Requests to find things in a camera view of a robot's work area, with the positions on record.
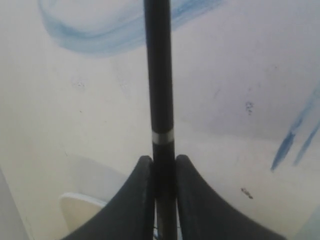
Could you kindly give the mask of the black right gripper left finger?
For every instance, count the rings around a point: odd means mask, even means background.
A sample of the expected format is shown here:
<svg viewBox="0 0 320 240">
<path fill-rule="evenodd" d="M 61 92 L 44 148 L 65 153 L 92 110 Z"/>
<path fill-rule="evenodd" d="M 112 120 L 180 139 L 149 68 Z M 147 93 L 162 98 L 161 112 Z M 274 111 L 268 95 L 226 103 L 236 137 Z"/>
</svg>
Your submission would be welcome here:
<svg viewBox="0 0 320 240">
<path fill-rule="evenodd" d="M 143 155 L 116 195 L 64 240 L 152 240 L 153 161 Z"/>
</svg>

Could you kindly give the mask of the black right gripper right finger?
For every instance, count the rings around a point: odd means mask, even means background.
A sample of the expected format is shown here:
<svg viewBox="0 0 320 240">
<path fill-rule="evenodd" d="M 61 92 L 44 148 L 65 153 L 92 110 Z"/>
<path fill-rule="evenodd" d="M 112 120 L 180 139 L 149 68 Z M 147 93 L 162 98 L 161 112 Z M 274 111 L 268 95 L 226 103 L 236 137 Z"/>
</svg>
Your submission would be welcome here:
<svg viewBox="0 0 320 240">
<path fill-rule="evenodd" d="M 176 158 L 179 222 L 184 240 L 283 240 L 222 199 L 186 155 Z"/>
</svg>

